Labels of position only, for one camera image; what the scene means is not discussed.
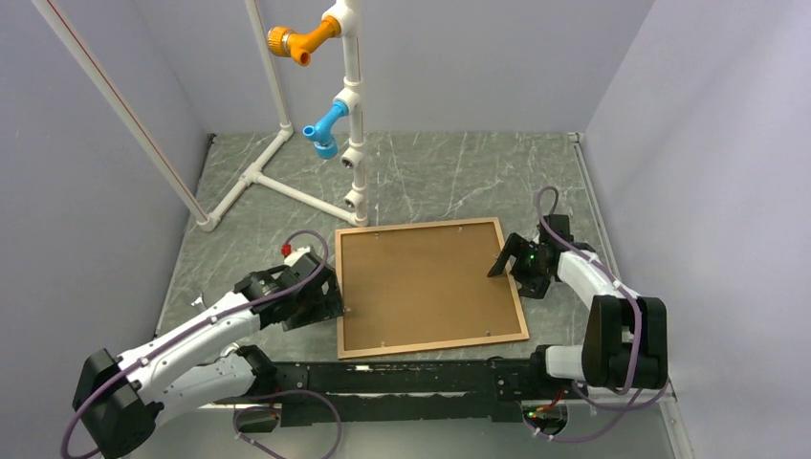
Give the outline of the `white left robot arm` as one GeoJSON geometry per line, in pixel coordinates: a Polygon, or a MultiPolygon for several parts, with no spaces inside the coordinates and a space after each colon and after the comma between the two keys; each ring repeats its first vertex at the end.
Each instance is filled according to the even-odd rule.
{"type": "Polygon", "coordinates": [[[169,420],[228,399],[260,402],[280,384],[256,345],[237,341],[269,326],[284,331],[342,316],[338,276],[309,249],[251,272],[232,291],[173,331],[117,356],[84,362],[72,407],[105,458],[121,458],[169,420]]]}

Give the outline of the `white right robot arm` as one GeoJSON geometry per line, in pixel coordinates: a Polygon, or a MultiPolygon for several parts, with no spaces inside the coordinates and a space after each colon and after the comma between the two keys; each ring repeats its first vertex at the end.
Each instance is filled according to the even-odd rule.
{"type": "Polygon", "coordinates": [[[668,381],[667,308],[620,281],[596,250],[578,242],[569,218],[549,214],[538,236],[511,233],[488,275],[508,273],[522,297],[543,299],[553,282],[566,284],[588,310],[580,345],[541,345],[533,353],[527,384],[549,397],[563,382],[582,382],[615,391],[661,389],[668,381]]]}

